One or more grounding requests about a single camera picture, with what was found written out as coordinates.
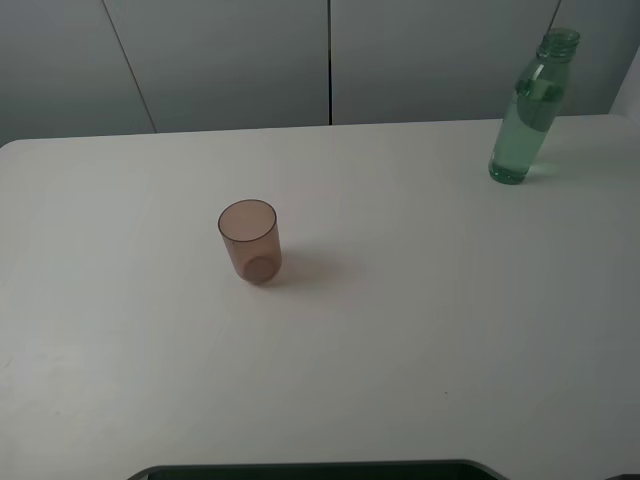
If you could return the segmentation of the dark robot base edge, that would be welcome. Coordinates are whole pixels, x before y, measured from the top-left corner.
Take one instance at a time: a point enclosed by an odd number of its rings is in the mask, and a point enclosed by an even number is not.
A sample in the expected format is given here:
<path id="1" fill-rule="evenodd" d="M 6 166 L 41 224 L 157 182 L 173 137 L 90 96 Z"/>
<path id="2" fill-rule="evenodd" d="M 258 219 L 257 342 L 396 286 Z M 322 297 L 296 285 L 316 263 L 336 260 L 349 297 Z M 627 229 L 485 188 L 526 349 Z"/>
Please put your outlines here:
<path id="1" fill-rule="evenodd" d="M 379 461 L 242 465 L 166 465 L 144 469 L 134 479 L 355 480 L 500 479 L 501 474 L 469 460 Z"/>

